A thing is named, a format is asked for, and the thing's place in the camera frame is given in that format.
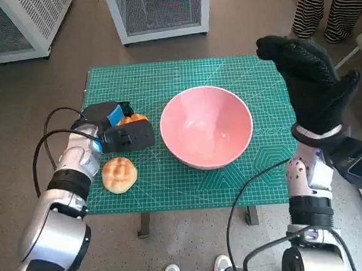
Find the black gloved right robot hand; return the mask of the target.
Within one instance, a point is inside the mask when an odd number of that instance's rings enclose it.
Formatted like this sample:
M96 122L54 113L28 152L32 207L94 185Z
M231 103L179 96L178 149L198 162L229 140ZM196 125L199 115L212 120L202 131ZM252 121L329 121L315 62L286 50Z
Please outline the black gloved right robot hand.
M298 126L318 136L341 126L361 80L358 70L338 76L326 52L309 40L264 36L256 47L257 56L272 61L285 80Z

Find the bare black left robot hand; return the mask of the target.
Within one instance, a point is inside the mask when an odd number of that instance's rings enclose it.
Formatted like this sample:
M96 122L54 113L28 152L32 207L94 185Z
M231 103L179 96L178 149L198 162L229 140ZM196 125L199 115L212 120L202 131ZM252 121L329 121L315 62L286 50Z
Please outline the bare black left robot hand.
M101 125L103 129L115 127L122 118L133 114L134 110L128 101L101 102L89 105L82 111L82 115L86 119L94 121L97 126Z

